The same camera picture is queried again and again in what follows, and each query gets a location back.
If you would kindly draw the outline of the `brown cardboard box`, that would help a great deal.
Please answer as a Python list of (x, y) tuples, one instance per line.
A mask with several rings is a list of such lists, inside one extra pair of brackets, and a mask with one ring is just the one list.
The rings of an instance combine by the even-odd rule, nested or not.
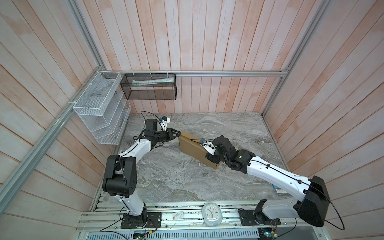
[(208, 167), (217, 170), (220, 164), (212, 163), (206, 158), (209, 153), (203, 146), (200, 145), (200, 141), (197, 140), (196, 136), (193, 136), (185, 131), (182, 131), (179, 136), (180, 150), (191, 156), (192, 158), (200, 161)]

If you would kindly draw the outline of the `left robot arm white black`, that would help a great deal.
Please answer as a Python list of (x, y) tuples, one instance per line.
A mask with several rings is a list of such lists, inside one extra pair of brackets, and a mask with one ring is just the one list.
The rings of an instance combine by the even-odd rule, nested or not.
[(107, 159), (102, 189), (121, 202), (127, 214), (132, 217), (145, 217), (147, 207), (136, 193), (137, 162), (156, 145), (163, 145), (181, 135), (180, 131), (168, 128), (171, 119), (163, 116), (159, 119), (147, 119), (144, 129), (135, 143), (118, 155)]

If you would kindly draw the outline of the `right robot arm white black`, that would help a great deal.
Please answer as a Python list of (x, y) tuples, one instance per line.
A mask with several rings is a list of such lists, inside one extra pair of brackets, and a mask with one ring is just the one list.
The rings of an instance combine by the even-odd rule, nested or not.
[(201, 140), (206, 159), (223, 162), (231, 170), (263, 179), (291, 195), (290, 199), (260, 200), (254, 211), (256, 222), (265, 225), (280, 218), (300, 218), (314, 227), (323, 227), (330, 199), (325, 182), (314, 176), (302, 177), (266, 162), (247, 150), (236, 150), (228, 138)]

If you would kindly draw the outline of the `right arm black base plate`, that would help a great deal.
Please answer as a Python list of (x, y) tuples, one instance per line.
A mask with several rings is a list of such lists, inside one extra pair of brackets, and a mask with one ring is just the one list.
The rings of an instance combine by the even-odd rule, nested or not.
[(281, 220), (270, 219), (264, 213), (257, 213), (256, 210), (238, 209), (238, 214), (242, 226), (278, 226), (281, 225)]

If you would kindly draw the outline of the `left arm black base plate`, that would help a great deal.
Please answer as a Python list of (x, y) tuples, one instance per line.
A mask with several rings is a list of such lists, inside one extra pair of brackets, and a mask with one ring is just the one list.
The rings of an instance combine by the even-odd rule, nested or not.
[(121, 229), (142, 229), (145, 227), (158, 229), (161, 227), (161, 222), (161, 212), (149, 212), (146, 216), (144, 214), (140, 216), (123, 214)]

